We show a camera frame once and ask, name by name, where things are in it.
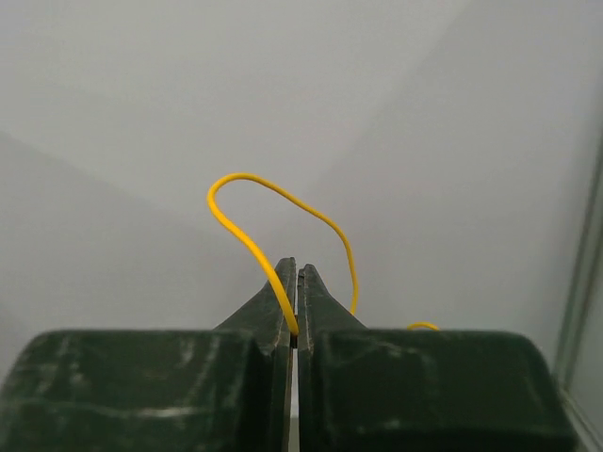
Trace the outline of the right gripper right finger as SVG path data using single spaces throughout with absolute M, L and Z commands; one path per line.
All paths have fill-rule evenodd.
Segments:
M 538 348 L 507 331 L 364 326 L 317 269 L 298 278 L 304 451 L 573 451 Z

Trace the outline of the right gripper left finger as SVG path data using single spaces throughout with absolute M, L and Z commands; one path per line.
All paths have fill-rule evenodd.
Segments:
M 48 331 L 4 380 L 1 447 L 285 451 L 292 365 L 269 285 L 209 331 Z

